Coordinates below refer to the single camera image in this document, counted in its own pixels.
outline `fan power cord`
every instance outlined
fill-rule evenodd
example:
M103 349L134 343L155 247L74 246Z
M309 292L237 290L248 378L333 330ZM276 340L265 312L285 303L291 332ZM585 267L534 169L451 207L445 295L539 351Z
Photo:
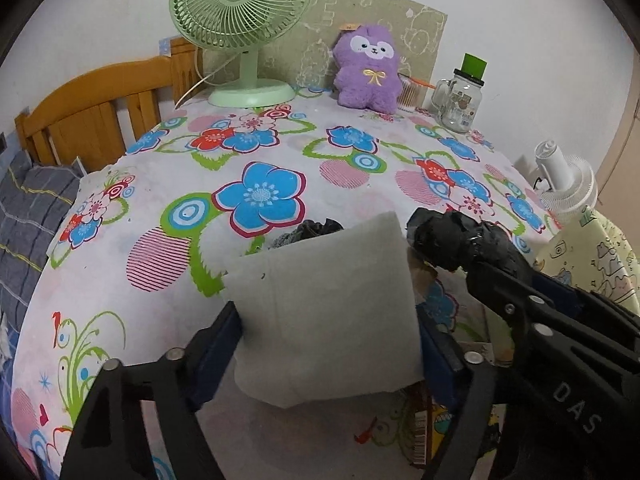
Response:
M182 104L182 101L184 101L184 98L187 97L187 95L189 95L195 88L197 88L200 83L205 82L210 86L219 86L217 84L213 84L213 83L207 82L207 79L210 79L213 76L215 76L218 72L220 72L225 66L227 66L229 63L231 63L240 54L236 54L235 56L230 57L222 65L220 65L217 69L215 69L213 72L211 72L210 74L207 74L204 77L200 73L200 70L198 70L198 57L197 57L198 56L198 50L197 49L196 49L196 54L195 55L196 55L196 59L195 59L195 64L194 65L196 67L196 73L198 74L198 76L201 79L195 85L193 85L191 88L189 88L180 99L178 99L178 102L175 104L174 110L177 110L180 107L180 105Z

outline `gray pillowcase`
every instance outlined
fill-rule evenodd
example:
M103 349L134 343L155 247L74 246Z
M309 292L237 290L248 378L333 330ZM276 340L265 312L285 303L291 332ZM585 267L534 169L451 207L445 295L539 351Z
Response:
M81 177L77 164L34 166L19 152L0 182L0 311L18 332Z

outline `purple plush toy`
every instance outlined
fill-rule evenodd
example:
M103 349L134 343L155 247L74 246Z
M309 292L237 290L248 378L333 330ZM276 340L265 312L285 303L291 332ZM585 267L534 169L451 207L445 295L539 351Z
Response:
M402 83L399 56L392 43L391 33L382 25L361 25L340 37L334 47L340 69L335 77L340 106L395 113Z

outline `floral bed sheet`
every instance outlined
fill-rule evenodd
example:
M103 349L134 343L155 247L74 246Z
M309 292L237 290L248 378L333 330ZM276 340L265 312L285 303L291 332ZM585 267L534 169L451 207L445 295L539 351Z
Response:
M348 228L388 210L401 224L420 206L460 210L500 224L531 261L558 231L478 131L451 133L420 110L341 108L328 92L304 89L254 110L197 96L86 179L90 193L52 247L14 367L20 449L52 478L101 363L156 360L186 345L222 309L225 261L303 219ZM424 297L456 337L488 339L482 306L459 276L440 270ZM199 417L230 480L419 478L406 459L406 406L396 393L280 410L244 396L228 370ZM158 476L170 479L152 405L145 418Z

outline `fan stand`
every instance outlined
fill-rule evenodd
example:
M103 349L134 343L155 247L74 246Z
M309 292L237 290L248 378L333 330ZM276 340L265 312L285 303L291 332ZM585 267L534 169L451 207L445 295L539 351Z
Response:
M216 86L209 103L225 108L273 106L291 101L296 96L284 81L258 78L258 49L240 55L240 77Z

